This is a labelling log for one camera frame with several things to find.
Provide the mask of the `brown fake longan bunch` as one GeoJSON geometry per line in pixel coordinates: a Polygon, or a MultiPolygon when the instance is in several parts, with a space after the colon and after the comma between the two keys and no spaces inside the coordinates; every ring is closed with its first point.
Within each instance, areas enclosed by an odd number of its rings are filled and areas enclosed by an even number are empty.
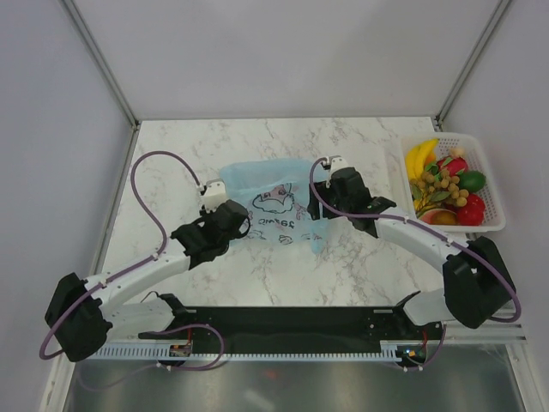
{"type": "Polygon", "coordinates": [[[451,175],[448,169],[437,174],[423,172],[419,178],[409,181],[413,206],[416,212],[444,205],[461,208],[467,205],[469,192],[459,187],[464,170],[451,175]]]}

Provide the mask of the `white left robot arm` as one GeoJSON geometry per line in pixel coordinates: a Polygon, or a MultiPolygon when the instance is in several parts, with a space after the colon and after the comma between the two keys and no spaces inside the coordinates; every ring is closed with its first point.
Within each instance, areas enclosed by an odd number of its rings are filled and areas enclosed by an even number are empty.
{"type": "Polygon", "coordinates": [[[201,211],[198,219],[163,233],[158,251],[121,269],[81,279],[75,273],[57,284],[46,310],[50,330],[61,353],[72,362],[84,361],[106,342],[129,336],[181,337],[188,319],[174,294],[133,302],[138,294],[172,276],[214,261],[235,239],[248,232],[247,209],[233,200],[213,212],[201,211]]]}

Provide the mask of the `light blue plastic bag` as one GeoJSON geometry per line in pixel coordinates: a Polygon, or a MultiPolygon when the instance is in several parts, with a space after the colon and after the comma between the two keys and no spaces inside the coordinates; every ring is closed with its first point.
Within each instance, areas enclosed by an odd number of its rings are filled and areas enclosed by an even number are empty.
{"type": "Polygon", "coordinates": [[[273,159],[220,169],[228,196],[248,211],[248,239],[277,245],[308,242],[313,253],[322,251],[328,222],[312,220],[307,210],[311,167],[308,160],[273,159]]]}

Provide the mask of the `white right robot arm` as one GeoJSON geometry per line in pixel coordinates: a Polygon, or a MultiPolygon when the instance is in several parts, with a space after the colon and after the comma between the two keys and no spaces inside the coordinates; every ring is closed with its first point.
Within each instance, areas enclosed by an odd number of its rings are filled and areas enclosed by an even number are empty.
{"type": "Polygon", "coordinates": [[[386,197],[373,197],[353,167],[329,173],[324,181],[309,181],[313,218],[345,217],[353,227],[409,251],[437,270],[440,289],[416,292],[404,298],[392,320],[393,331],[412,338],[423,325],[455,320],[469,329],[485,321],[511,324],[522,307],[510,273],[495,243],[452,239],[447,233],[408,215],[386,197]],[[515,312],[503,319],[498,310],[508,302],[515,312]]]}

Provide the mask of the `yellow fake banana bunch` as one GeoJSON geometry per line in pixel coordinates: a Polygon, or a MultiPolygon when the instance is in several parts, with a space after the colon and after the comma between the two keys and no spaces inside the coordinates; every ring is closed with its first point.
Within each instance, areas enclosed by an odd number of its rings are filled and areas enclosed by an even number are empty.
{"type": "Polygon", "coordinates": [[[435,148],[438,144],[437,138],[421,142],[408,151],[405,156],[405,166],[409,180],[418,179],[425,170],[425,166],[435,159],[435,148]]]}

